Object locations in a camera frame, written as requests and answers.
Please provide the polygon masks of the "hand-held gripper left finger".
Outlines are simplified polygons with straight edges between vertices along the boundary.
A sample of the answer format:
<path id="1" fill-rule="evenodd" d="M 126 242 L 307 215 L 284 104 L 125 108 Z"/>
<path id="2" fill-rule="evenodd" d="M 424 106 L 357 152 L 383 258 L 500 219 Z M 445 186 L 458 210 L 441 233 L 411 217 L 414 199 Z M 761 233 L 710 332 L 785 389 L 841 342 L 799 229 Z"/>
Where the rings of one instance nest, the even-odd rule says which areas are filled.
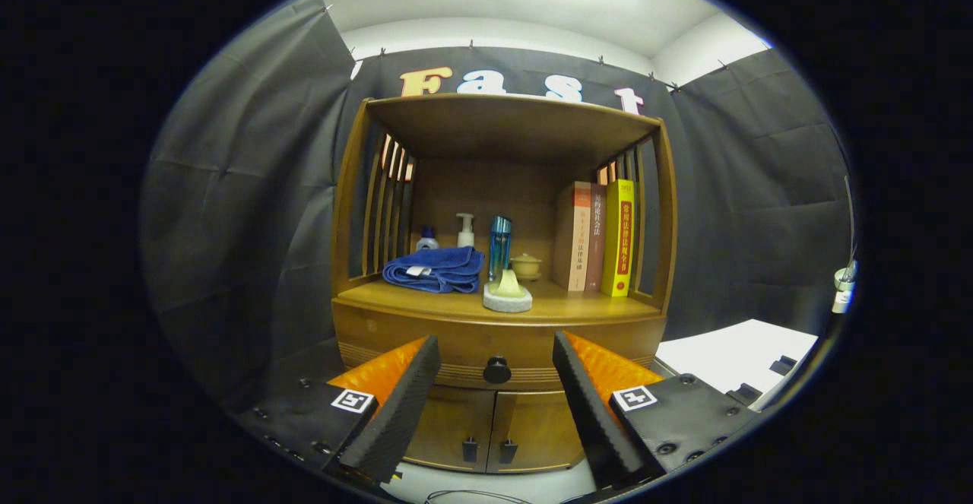
<path id="1" fill-rule="evenodd" d="M 406 455 L 440 366 L 434 335 L 347 372 L 316 358 L 290 361 L 236 399 L 236 420 L 306 470 L 378 486 Z"/>

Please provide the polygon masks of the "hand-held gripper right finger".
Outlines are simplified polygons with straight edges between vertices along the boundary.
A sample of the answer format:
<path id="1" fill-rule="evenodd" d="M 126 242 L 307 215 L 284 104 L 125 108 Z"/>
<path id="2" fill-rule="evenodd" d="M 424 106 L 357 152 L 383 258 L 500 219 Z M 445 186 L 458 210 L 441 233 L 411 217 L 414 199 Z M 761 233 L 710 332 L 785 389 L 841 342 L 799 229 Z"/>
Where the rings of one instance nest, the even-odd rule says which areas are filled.
<path id="1" fill-rule="evenodd" d="M 555 333 L 552 361 L 598 489 L 684 469 L 757 418 L 692 373 L 657 375 L 567 331 Z"/>

